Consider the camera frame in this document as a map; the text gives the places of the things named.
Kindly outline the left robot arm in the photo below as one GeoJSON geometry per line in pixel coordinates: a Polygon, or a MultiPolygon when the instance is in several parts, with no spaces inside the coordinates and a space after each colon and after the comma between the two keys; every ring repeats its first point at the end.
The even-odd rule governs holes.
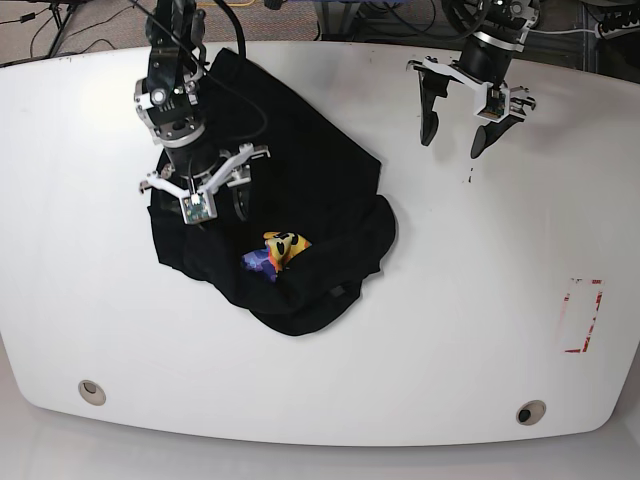
{"type": "Polygon", "coordinates": [[[449,64],[430,56],[407,64],[419,76],[420,141],[424,146],[433,141],[439,127],[436,100],[445,99],[449,84],[457,82],[472,90],[472,112],[486,121],[478,127],[471,146],[470,157],[476,159],[511,127],[524,122],[527,109],[536,108],[529,89],[508,86],[506,74],[538,21],[539,3],[479,1],[472,13],[464,1],[445,1],[443,11],[457,31],[446,39],[462,39],[464,45],[460,57],[449,64]]]}

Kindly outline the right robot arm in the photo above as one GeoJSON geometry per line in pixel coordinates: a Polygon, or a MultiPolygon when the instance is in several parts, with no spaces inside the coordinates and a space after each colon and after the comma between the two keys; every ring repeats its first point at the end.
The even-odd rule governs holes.
{"type": "Polygon", "coordinates": [[[187,225],[218,216],[215,197],[225,189],[236,216],[249,216],[250,162],[267,158],[265,146],[253,139],[263,134],[268,117],[255,102],[214,78],[204,45],[206,13],[194,1],[160,1],[145,10],[145,35],[151,51],[147,74],[134,90],[135,110],[160,145],[166,163],[146,175],[140,192],[158,190],[173,199],[172,208],[187,225]],[[251,133],[211,137],[201,86],[210,82],[251,107],[261,123],[251,133]]]}

